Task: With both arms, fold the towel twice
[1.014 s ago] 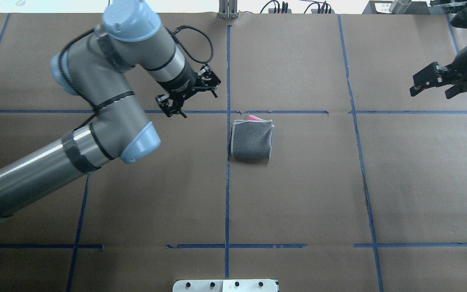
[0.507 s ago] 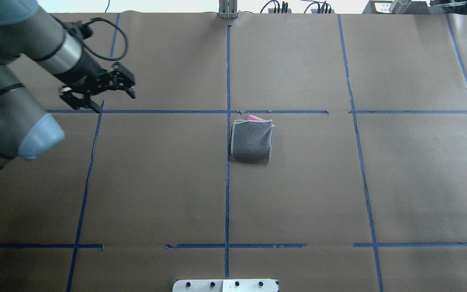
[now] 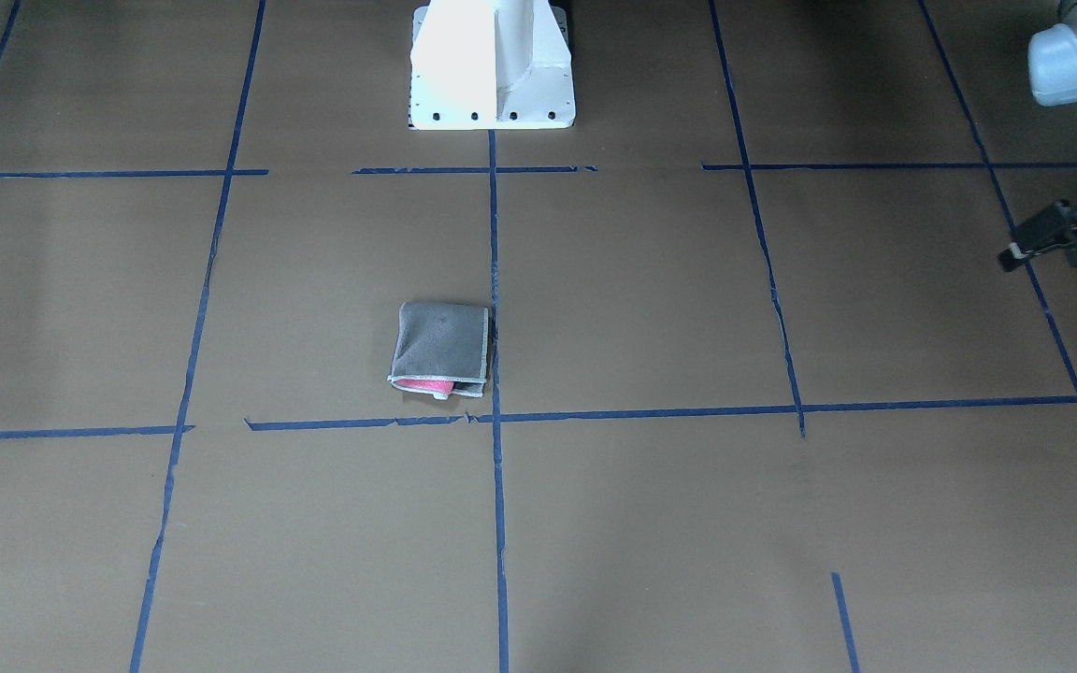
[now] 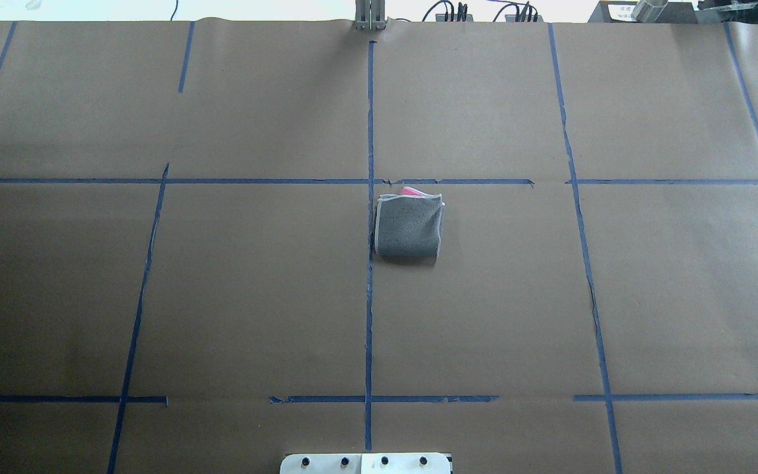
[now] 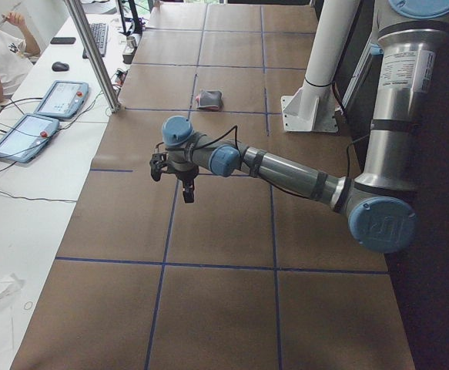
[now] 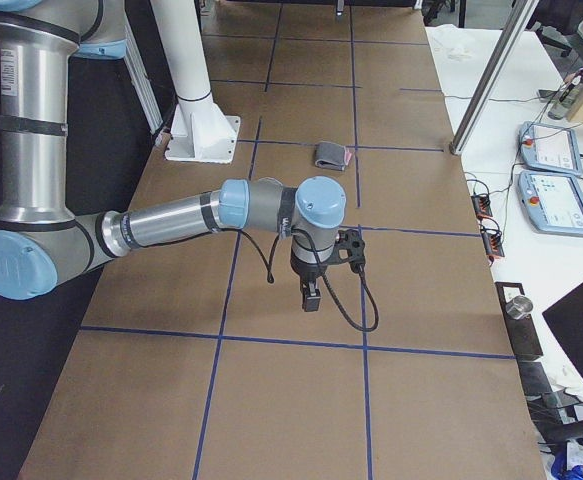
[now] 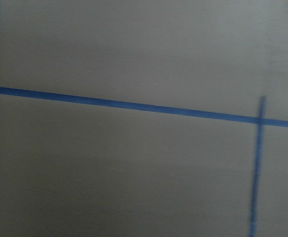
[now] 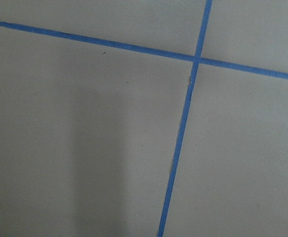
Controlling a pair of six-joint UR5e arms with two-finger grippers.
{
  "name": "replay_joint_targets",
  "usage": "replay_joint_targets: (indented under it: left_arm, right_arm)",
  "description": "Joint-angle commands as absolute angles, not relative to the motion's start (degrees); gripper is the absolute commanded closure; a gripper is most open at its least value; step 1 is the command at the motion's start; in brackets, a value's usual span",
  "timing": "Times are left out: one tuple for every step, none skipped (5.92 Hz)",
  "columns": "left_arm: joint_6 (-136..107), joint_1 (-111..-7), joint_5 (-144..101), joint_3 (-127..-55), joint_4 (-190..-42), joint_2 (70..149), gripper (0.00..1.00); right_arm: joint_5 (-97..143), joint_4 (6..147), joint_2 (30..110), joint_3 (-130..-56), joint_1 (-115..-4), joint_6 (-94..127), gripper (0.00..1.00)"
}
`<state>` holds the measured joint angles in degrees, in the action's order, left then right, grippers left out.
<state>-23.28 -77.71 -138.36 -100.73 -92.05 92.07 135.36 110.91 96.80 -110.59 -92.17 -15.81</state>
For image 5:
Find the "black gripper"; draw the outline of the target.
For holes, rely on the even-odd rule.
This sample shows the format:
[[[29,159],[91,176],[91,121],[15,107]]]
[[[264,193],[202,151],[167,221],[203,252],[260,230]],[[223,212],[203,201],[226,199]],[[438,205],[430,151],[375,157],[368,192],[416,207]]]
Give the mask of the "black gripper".
[[[177,170],[176,177],[183,184],[183,199],[186,204],[193,203],[195,201],[194,197],[194,189],[195,184],[194,180],[199,175],[199,168],[193,167],[190,170]]]

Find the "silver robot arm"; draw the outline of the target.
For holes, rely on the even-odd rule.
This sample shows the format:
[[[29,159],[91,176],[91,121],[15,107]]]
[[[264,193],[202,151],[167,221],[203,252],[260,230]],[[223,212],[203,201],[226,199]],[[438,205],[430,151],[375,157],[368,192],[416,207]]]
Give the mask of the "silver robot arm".
[[[416,187],[410,157],[417,116],[430,87],[436,52],[449,34],[449,1],[377,1],[372,35],[383,56],[364,171],[334,177],[247,146],[225,136],[213,139],[189,119],[164,122],[163,140],[150,161],[154,180],[172,173],[194,200],[199,169],[228,177],[239,170],[279,190],[327,204],[347,217],[352,236],[365,248],[392,253],[414,239],[417,217],[410,205]]]

